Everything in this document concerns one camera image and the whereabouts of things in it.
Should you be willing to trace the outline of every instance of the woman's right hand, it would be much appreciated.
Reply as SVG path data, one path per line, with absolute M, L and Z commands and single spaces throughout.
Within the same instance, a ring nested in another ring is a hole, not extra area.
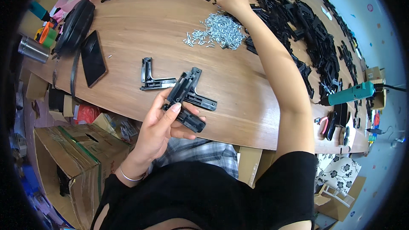
M 217 0 L 217 4 L 238 20 L 253 12 L 249 0 Z

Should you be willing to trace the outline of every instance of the electric screwdriver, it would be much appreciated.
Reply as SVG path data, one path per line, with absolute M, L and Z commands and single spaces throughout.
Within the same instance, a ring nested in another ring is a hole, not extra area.
M 366 81 L 346 90 L 325 96 L 318 104 L 333 106 L 345 102 L 365 99 L 371 97 L 375 92 L 383 91 L 384 87 L 406 92 L 406 89 L 403 88 L 393 87 L 387 84 L 373 84 L 371 81 Z

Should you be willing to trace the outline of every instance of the phone screen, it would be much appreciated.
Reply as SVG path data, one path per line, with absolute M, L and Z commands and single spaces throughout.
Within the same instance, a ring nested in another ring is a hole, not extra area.
M 96 30 L 82 43 L 81 58 L 87 85 L 92 87 L 106 73 L 104 56 Z

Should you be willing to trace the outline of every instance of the pile of screws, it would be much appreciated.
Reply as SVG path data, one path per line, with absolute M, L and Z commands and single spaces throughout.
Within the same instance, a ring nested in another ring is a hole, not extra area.
M 200 46 L 209 44 L 207 47 L 214 48 L 215 43 L 223 49 L 230 48 L 236 50 L 241 41 L 246 36 L 240 32 L 241 26 L 233 21 L 232 18 L 220 14 L 210 14 L 204 21 L 200 21 L 206 28 L 206 31 L 194 30 L 192 35 L 186 33 L 187 38 L 183 40 L 185 44 L 193 47 L 194 44 Z

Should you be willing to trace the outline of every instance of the woman's left hand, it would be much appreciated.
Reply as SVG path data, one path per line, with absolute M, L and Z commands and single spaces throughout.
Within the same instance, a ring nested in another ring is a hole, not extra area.
M 156 95 L 151 109 L 146 114 L 134 149 L 138 151 L 140 156 L 144 156 L 150 161 L 164 154 L 170 137 L 190 140 L 196 138 L 193 131 L 176 121 L 181 108 L 179 102 L 172 105 L 166 112 L 163 111 L 162 106 L 171 90 L 172 88 L 168 88 Z M 190 103 L 184 102 L 183 107 L 192 114 L 199 114 L 199 110 Z M 200 116 L 200 118 L 203 121 L 206 120 L 204 116 Z
M 122 172 L 119 168 L 115 172 L 118 179 L 129 187 L 135 186 L 137 182 L 129 181 L 127 178 L 142 178 L 151 162 L 164 154 L 170 137 L 190 140 L 196 138 L 193 131 L 175 121 L 181 108 L 179 102 L 163 112 L 162 106 L 171 90 L 172 88 L 168 88 L 156 95 L 151 109 L 146 114 L 134 150 L 122 162 Z M 199 114 L 197 108 L 190 103 L 184 102 L 183 107 L 192 114 Z M 200 116 L 200 118 L 203 121 L 206 120 L 204 116 Z

